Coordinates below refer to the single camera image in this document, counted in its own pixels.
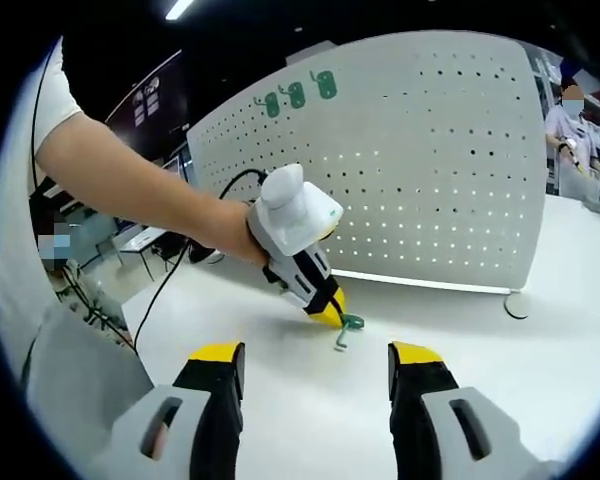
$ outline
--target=white table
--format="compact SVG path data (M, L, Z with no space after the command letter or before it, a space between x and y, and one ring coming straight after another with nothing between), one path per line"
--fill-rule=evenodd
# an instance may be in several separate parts
M142 263L144 263L144 268L147 269L147 273L149 274L149 278L153 281L153 275L151 274L151 270L149 270L149 265L147 265L147 260L144 258L144 251L149 248L153 243L164 235L167 231L162 228L156 227L147 227L140 233L138 233L135 237L127 241L122 248L120 248L120 252L123 253L137 253L142 257Z
M202 345L246 343L238 479L396 478L389 432L387 344L426 345L461 386L519 423L540 459L568 461L600 421L600 216L548 197L523 292L527 320L499 295L339 279L366 320L338 353L337 332L270 293L262 275L226 259L182 265L155 303L138 350L155 383L171 383ZM133 334L156 284L130 299Z

